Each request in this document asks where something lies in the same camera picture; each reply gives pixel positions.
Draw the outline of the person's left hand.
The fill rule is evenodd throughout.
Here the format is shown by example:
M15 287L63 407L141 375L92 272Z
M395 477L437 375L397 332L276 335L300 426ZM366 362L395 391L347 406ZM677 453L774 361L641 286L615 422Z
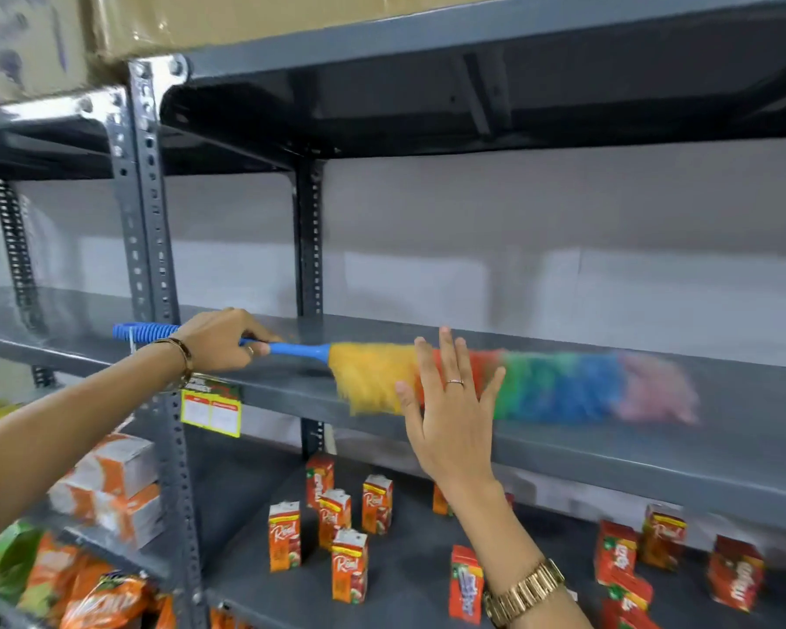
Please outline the person's left hand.
M194 372L229 371L226 369L231 349L231 328L226 319L228 310L245 309L224 308L197 314L171 335L189 351Z

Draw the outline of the person's right hand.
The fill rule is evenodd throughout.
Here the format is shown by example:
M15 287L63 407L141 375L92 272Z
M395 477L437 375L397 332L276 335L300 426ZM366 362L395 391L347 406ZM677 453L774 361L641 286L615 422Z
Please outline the person's right hand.
M422 400L417 400L424 418L426 443L411 447L421 468L439 488L449 483L496 480L491 462L493 427L478 427L476 423L476 404L482 392L478 394L475 390L471 358L465 340L454 338L454 342L461 373L461 400L457 409L444 409L442 406L441 365L437 366L434 360L432 346L422 337L416 338L414 342L417 373L422 388Z

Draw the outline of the rainbow feather duster blue handle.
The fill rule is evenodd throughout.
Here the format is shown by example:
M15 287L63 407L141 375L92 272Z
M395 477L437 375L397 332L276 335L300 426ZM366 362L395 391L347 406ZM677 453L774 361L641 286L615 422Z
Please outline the rainbow feather duster blue handle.
M314 359L331 372L354 415L403 414L396 384L407 383L425 412L426 392L414 344L272 343L276 356ZM698 395L668 359L632 351L470 350L465 381L478 398L503 369L493 400L496 420L579 425L598 422L698 422Z

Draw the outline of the person's left forearm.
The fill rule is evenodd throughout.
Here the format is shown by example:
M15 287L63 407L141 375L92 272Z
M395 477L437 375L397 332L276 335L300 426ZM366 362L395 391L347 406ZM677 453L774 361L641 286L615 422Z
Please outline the person's left forearm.
M142 403L191 369L184 349L161 342L0 418L0 532Z

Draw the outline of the person's right forearm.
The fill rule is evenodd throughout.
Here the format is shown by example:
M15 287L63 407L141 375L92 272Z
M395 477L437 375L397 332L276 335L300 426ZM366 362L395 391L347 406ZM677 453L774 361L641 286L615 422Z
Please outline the person's right forearm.
M545 559L522 527L500 484L464 481L441 486L481 563L494 594L503 594ZM593 629L565 587L551 594L507 629Z

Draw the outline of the yellow shelf price label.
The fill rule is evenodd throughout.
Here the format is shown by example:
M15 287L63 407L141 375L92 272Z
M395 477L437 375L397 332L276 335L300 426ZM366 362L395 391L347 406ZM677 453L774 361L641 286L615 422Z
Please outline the yellow shelf price label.
M180 390L180 419L212 433L241 437L242 393L237 384L194 374Z

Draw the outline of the group of orange juice cartons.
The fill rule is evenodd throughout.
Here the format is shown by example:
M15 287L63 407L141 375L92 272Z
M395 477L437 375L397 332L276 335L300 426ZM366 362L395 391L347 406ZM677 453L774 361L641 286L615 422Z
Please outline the group of orange juice cartons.
M304 466L305 500L270 506L271 573L312 564L327 602L386 603L369 613L397 626L448 615L454 545L470 547L439 488L410 475L389 477L317 453Z

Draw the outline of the white orange box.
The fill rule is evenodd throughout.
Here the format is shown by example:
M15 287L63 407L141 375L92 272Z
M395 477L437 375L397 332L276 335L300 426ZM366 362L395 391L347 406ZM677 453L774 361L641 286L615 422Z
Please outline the white orange box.
M49 505L55 512L87 524L97 522L95 490L72 475L58 480L47 494Z
M126 433L112 433L85 454L66 478L88 490L134 497L158 480L155 444Z
M128 498L96 491L93 501L97 525L135 550L146 547L163 532L160 486L157 483Z

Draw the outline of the red juice carton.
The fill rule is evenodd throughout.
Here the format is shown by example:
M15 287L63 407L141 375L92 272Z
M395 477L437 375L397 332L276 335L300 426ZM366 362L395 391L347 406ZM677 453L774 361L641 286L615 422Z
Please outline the red juice carton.
M450 559L448 615L452 619L479 625L482 620L484 577L475 552L454 545Z
M750 613L765 576L765 561L752 543L716 536L707 579L714 602Z
M626 571L613 571L606 585L600 629L661 629L650 617L654 588L646 579Z
M599 522L593 559L598 584L608 585L615 577L634 575L638 542L635 529L608 519Z

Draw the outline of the narrow grey metal shelving unit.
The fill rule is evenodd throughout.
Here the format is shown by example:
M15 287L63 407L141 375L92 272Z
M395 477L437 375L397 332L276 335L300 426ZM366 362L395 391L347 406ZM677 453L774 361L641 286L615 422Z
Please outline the narrow grey metal shelving unit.
M33 275L28 236L13 181L81 180L110 168L126 246L131 316L176 321L178 299L165 211L157 121L133 104L126 86L0 105L0 230L10 264L15 324L22 342L0 338L0 357L23 351L33 369L74 376L92 373L123 353L105 312L116 322L120 297L40 288Z

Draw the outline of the gold wrist watch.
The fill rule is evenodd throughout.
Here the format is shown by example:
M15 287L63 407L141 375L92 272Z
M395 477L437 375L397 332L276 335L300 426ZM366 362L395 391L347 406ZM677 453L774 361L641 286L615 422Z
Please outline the gold wrist watch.
M487 585L482 598L483 611L495 629L507 629L519 617L564 587L562 572L552 560L545 559L503 594L494 594Z

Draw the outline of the wide grey metal shelving unit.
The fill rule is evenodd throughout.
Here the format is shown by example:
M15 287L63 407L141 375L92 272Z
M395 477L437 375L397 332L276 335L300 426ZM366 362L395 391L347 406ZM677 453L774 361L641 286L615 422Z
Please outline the wide grey metal shelving unit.
M492 0L129 62L163 136L289 175L295 327L660 351L701 427L500 426L497 461L786 532L786 0Z

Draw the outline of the green snack packet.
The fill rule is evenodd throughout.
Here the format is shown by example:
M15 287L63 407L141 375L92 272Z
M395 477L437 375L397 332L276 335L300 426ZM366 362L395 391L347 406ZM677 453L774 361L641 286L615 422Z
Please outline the green snack packet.
M15 521L0 533L0 598L18 603L27 587L35 562L42 529Z

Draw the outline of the printed cardboard box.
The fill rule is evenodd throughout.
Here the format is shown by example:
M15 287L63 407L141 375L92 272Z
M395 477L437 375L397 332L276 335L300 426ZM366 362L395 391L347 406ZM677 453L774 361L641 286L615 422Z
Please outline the printed cardboard box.
M0 104L110 81L90 0L0 0Z

